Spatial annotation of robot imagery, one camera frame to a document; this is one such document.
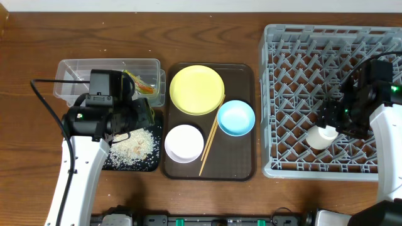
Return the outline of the green orange snack wrapper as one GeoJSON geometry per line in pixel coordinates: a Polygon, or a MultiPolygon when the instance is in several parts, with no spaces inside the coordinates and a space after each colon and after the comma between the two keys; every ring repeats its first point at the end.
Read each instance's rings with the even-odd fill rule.
{"type": "Polygon", "coordinates": [[[138,76],[135,76],[135,74],[123,70],[124,73],[128,74],[133,80],[134,83],[136,84],[136,90],[140,94],[154,94],[155,93],[155,88],[153,88],[151,85],[147,84],[146,82],[142,81],[138,76]]]}

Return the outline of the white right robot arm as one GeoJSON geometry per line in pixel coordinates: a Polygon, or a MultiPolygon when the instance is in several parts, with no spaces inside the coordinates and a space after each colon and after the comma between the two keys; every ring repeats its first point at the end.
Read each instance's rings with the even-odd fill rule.
{"type": "Polygon", "coordinates": [[[340,102],[326,102],[322,119],[337,132],[364,139],[372,130],[378,159],[378,201],[354,215],[319,210],[315,225],[401,225],[401,86],[385,80],[346,83],[340,102]]]}

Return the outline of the light blue bowl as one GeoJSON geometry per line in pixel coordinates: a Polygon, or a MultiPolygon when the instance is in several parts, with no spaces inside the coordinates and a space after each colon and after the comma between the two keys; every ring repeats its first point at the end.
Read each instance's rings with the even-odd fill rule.
{"type": "Polygon", "coordinates": [[[248,103],[241,100],[230,100],[220,107],[217,122],[224,133],[239,137],[251,132],[256,122],[256,116],[248,103]]]}

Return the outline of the white bowl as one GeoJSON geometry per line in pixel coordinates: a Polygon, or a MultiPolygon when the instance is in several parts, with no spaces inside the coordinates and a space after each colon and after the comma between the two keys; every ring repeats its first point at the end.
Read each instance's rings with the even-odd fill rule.
{"type": "Polygon", "coordinates": [[[204,150],[204,137],[194,126],[182,124],[171,129],[164,143],[167,155],[177,163],[190,163],[204,150]]]}

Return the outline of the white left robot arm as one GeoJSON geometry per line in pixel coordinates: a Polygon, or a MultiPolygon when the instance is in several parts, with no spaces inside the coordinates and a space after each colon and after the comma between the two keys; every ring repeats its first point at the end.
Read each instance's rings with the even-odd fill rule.
{"type": "Polygon", "coordinates": [[[152,126],[146,98],[114,107],[72,106],[63,116],[62,163],[46,225],[88,225],[114,136],[152,126]]]}

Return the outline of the white green cup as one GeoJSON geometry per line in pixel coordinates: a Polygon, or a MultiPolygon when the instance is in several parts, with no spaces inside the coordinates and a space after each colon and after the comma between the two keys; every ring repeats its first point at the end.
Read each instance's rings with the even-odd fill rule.
{"type": "Polygon", "coordinates": [[[339,133],[334,127],[325,126],[322,128],[313,126],[307,131],[306,142],[311,148],[322,150],[328,148],[338,135],[339,133]]]}

